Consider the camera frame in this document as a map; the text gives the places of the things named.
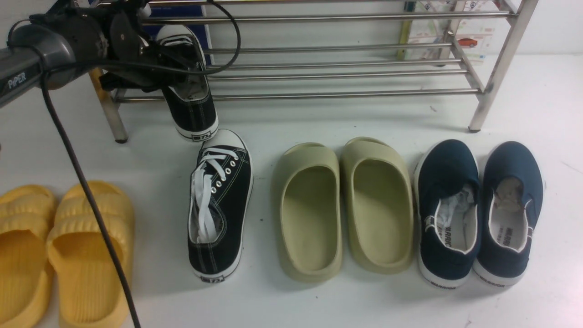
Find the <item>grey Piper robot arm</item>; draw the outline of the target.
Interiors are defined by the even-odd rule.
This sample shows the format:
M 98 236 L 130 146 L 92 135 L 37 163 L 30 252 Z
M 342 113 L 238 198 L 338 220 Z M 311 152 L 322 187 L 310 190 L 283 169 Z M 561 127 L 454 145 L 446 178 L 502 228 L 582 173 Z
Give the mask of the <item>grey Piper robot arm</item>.
M 188 97 L 203 90 L 203 56 L 187 59 L 162 46 L 143 29 L 146 0 L 115 0 L 108 5 L 79 7 L 57 0 L 27 25 L 16 23 L 1 50 L 1 104 L 33 87 L 64 87 L 94 68 L 105 91 L 171 87 Z

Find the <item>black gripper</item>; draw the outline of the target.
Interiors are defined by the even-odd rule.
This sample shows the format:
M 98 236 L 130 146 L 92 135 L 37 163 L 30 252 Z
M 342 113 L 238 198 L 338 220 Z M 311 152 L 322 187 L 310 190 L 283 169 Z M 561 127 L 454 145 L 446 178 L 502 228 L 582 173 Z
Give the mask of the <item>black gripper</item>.
M 107 73 L 99 78 L 103 89 L 201 88 L 201 45 L 191 29 L 164 25 L 151 36 L 142 25 L 142 19 L 148 16 L 145 6 L 133 9 L 129 2 L 123 2 L 112 8 L 116 15 L 109 28 L 111 60 L 187 70 L 195 75 L 108 65 Z

